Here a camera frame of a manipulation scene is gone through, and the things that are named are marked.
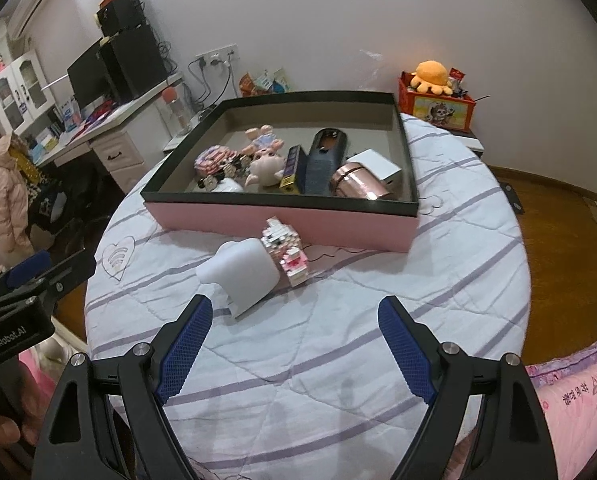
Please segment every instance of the wall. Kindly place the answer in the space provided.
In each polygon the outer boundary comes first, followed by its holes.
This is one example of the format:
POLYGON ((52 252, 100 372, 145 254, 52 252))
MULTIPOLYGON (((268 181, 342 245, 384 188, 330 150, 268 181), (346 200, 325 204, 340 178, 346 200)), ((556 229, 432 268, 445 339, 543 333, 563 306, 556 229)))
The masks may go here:
MULTIPOLYGON (((363 86, 360 49, 383 54, 373 86, 390 91, 422 60, 456 66, 474 97, 493 96, 473 124, 487 162, 597 192, 597 26, 579 0, 144 1, 182 69, 229 43, 239 75, 283 66, 299 89, 363 86)), ((35 23, 48 79, 99 37, 97 5, 53 0, 35 23)))

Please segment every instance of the pink box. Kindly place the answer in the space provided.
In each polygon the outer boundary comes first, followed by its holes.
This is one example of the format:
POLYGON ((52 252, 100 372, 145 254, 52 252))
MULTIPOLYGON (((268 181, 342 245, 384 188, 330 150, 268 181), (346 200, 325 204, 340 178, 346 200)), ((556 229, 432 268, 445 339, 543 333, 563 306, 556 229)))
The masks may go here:
POLYGON ((407 252, 418 226, 418 193, 403 123, 392 94, 315 91, 222 102, 181 142, 144 187, 147 209, 168 229, 261 237, 266 220, 291 224, 306 244, 407 252), (197 186, 194 160, 214 144, 240 150, 245 131, 271 124, 306 152, 322 128, 348 137, 347 156, 372 148, 402 168, 399 200, 285 194, 277 188, 208 192, 197 186))

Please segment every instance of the electrical outlet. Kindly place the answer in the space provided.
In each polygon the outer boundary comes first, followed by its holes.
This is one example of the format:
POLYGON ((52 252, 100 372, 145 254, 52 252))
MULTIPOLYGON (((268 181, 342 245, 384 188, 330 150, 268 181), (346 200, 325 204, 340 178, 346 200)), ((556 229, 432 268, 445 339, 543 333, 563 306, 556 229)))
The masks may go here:
POLYGON ((233 52, 232 56, 230 56, 230 60, 233 63, 238 59, 238 47, 236 44, 210 50, 209 52, 202 52, 201 54, 197 54, 194 59, 198 59, 200 56, 203 56, 205 58, 205 62, 209 65, 213 59, 218 59, 221 62, 227 61, 227 56, 230 52, 233 52))

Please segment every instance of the striped bedsheet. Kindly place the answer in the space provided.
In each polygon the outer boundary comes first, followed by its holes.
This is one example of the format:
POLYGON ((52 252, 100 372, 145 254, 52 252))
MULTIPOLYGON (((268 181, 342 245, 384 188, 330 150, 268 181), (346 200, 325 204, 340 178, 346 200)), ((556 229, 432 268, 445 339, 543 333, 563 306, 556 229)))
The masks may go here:
MULTIPOLYGON (((388 294, 469 354, 521 351, 530 274, 508 201, 459 140, 402 118, 421 196, 410 252, 309 247, 306 285, 280 286, 238 321, 225 293, 195 275, 230 238, 162 229, 140 196, 152 172, 112 218, 87 288, 91 355, 117 356, 150 341, 194 294, 213 302, 207 340, 165 407, 204 478, 388 479, 425 412, 377 326, 388 294), (101 265, 103 251, 117 244, 134 245, 120 280, 101 265)), ((120 399, 113 402, 123 414, 120 399)), ((460 438, 477 415, 471 402, 460 438)))

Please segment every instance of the coat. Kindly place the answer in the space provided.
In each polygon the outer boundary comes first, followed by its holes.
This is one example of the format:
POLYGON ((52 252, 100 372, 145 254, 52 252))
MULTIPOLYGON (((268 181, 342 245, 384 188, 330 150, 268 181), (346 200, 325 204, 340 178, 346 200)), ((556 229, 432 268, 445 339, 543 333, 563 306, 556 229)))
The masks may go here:
POLYGON ((8 150, 12 134, 0 138, 0 240, 8 253, 15 249, 32 254, 32 244, 25 234, 28 194, 16 160, 8 150))

